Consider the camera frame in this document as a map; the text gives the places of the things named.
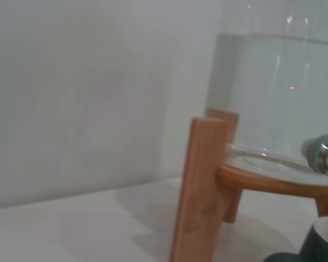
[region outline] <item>white table surface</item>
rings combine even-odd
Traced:
[[[0,210],[0,262],[167,262],[180,179]],[[296,252],[316,218],[311,199],[245,191],[221,227],[216,261]]]

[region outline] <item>wooden leg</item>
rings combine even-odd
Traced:
[[[317,198],[316,205],[319,217],[328,216],[328,198]]]
[[[211,262],[228,190],[218,186],[216,167],[226,144],[226,123],[193,119],[171,251],[171,262]]]
[[[229,205],[229,208],[226,212],[226,215],[224,216],[224,222],[228,223],[234,223],[236,220],[237,216],[237,210],[238,210],[238,205],[239,201],[241,199],[243,190],[241,188],[234,188],[232,190],[232,199]]]

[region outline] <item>spigot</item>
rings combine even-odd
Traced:
[[[321,174],[328,172],[328,135],[305,141],[302,154],[312,170]]]

